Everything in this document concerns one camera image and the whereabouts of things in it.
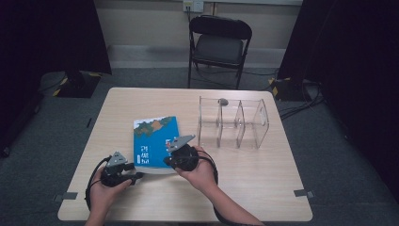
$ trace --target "clear acrylic box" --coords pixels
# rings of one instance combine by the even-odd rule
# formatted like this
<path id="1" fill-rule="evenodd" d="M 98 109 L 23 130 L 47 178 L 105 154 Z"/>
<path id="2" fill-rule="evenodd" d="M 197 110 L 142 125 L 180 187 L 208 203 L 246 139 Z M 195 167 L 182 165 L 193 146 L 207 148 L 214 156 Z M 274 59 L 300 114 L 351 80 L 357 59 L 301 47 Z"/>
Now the clear acrylic box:
<path id="1" fill-rule="evenodd" d="M 268 129 L 269 120 L 263 99 L 199 97 L 198 139 L 202 147 L 258 149 Z"/>

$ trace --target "wall outlet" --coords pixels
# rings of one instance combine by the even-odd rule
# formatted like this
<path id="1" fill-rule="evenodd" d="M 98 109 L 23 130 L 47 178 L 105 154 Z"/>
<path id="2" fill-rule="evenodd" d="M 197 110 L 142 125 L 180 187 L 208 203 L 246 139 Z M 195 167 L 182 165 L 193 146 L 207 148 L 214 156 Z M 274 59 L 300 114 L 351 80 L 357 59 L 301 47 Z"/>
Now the wall outlet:
<path id="1" fill-rule="evenodd" d="M 183 1 L 183 11 L 203 12 L 203 1 Z"/>
<path id="2" fill-rule="evenodd" d="M 194 11 L 194 1 L 183 1 L 183 11 Z"/>
<path id="3" fill-rule="evenodd" d="M 202 1 L 194 1 L 194 11 L 195 12 L 203 12 L 203 2 Z"/>

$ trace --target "forearm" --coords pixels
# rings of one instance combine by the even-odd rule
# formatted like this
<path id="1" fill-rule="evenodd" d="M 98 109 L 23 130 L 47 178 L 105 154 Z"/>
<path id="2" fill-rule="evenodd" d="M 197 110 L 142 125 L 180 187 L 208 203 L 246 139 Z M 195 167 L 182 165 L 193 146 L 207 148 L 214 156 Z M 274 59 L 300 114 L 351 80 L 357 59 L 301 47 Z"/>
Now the forearm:
<path id="1" fill-rule="evenodd" d="M 104 209 L 92 209 L 88 220 L 86 221 L 86 226 L 102 226 L 105 223 L 105 218 L 108 210 Z"/>
<path id="2" fill-rule="evenodd" d="M 232 200 L 218 186 L 210 186 L 201 191 L 219 214 L 232 222 L 242 224 L 263 225 L 257 218 Z"/>

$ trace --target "light wooden tabletop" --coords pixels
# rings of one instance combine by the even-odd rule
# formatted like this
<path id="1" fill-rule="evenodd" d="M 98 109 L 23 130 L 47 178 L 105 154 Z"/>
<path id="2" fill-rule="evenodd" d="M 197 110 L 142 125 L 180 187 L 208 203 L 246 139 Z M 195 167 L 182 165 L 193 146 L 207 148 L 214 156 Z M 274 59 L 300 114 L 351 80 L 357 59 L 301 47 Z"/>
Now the light wooden tabletop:
<path id="1" fill-rule="evenodd" d="M 282 127 L 273 96 L 266 91 L 213 89 L 109 90 L 88 144 L 73 175 L 68 192 L 76 200 L 64 200 L 58 212 L 61 220 L 88 218 L 85 189 L 96 165 L 115 151 L 133 162 L 134 120 L 176 116 L 183 135 L 198 129 L 202 98 L 260 100 L 266 105 L 270 127 L 260 149 L 206 147 L 215 160 L 219 186 L 261 221 L 309 221 L 311 208 L 306 196 L 294 190 L 303 185 Z M 192 140 L 190 145 L 197 145 Z M 177 174 L 146 174 L 128 187 L 114 202 L 107 220 L 216 222 L 212 204 Z"/>

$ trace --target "finger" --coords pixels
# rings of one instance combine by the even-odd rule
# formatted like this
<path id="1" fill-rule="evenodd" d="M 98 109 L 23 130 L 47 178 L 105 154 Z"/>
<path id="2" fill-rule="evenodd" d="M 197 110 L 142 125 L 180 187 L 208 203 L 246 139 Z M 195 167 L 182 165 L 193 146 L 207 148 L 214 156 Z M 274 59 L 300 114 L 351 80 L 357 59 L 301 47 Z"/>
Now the finger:
<path id="1" fill-rule="evenodd" d="M 186 178 L 186 176 L 187 176 L 187 171 L 184 171 L 184 170 L 182 170 L 182 169 L 180 169 L 180 168 L 175 168 L 175 170 L 177 171 L 177 173 L 181 176 L 181 177 L 183 177 L 183 178 Z"/>
<path id="2" fill-rule="evenodd" d="M 203 150 L 203 148 L 201 146 L 193 146 L 197 151 L 203 151 L 205 152 L 205 150 Z"/>
<path id="3" fill-rule="evenodd" d="M 94 174 L 94 177 L 93 177 L 93 181 L 92 181 L 92 182 L 95 182 L 95 181 L 98 181 L 98 180 L 101 179 L 101 173 L 103 172 L 103 170 L 104 170 L 104 167 L 100 167 L 100 168 L 96 171 L 96 174 Z"/>
<path id="4" fill-rule="evenodd" d="M 131 183 L 132 183 L 131 179 L 126 180 L 126 181 L 120 183 L 119 185 L 115 186 L 115 190 L 119 193 L 122 190 L 126 189 L 126 187 L 128 187 Z"/>

